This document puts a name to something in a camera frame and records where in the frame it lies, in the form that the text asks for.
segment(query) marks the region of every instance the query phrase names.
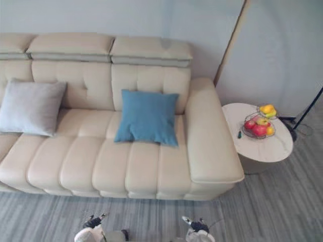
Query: headrest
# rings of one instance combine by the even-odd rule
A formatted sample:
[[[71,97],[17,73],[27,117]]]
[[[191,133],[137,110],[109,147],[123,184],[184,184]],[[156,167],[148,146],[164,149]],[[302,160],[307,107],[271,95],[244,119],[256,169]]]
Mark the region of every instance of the headrest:
[[[110,62],[113,37],[97,33],[49,33],[38,35],[27,53],[33,59]]]
[[[28,59],[25,51],[35,36],[26,33],[0,33],[0,59]]]
[[[193,59],[186,42],[157,37],[116,37],[110,51],[115,64],[187,67]]]

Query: white wall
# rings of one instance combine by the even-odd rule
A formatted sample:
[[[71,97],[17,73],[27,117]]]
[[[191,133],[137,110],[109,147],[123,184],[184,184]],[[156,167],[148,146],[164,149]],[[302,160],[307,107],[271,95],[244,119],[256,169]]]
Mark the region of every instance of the white wall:
[[[213,78],[241,0],[0,0],[1,32],[98,32],[193,44],[194,77]]]
[[[296,116],[323,86],[323,1],[257,0],[217,85],[222,104],[273,103]]]

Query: lamp base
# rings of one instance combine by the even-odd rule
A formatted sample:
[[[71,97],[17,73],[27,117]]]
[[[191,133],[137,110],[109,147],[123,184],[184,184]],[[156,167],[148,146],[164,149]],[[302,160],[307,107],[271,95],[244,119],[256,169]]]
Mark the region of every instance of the lamp base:
[[[285,121],[285,120],[281,120],[283,122],[283,124],[288,128],[288,131],[290,132],[293,142],[295,142],[297,140],[297,133],[296,131]]]

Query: backrest cushion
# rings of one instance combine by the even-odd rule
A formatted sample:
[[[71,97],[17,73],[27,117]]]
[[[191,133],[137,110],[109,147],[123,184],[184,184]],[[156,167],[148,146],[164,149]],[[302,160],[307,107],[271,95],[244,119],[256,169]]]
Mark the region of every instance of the backrest cushion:
[[[27,53],[37,60],[111,62],[114,38],[97,33],[48,33],[38,35]]]
[[[32,62],[35,82],[66,82],[62,107],[114,110],[111,64],[87,62]]]
[[[122,89],[130,91],[177,93],[176,114],[184,112],[191,71],[189,68],[112,65],[112,91],[116,111],[122,110]]]
[[[193,59],[188,43],[157,37],[117,36],[110,51],[115,64],[188,67]]]
[[[29,59],[25,51],[35,37],[28,33],[0,33],[0,59]]]
[[[0,60],[0,105],[6,86],[12,79],[31,82],[31,60]]]

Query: beige leather sofa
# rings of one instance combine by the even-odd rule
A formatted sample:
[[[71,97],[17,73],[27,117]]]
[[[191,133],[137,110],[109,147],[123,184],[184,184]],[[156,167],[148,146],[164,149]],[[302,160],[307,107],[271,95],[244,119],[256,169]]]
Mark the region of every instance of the beige leather sofa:
[[[0,191],[210,200],[244,178],[212,81],[191,80],[187,43],[2,34],[0,56],[0,101],[12,78],[68,84],[54,137],[0,134]],[[122,89],[180,94],[178,148],[114,143]]]

